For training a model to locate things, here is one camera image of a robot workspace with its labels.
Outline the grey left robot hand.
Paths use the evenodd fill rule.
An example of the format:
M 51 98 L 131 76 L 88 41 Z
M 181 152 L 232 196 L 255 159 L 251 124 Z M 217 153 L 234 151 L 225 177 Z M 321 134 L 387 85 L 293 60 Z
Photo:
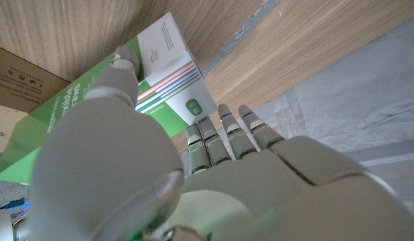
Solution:
M 139 63 L 116 50 L 46 137 L 31 175 L 33 240 L 414 240 L 414 214 L 381 178 L 307 137 L 284 139 L 247 106 L 192 144 L 185 176 L 161 125 L 135 110 Z

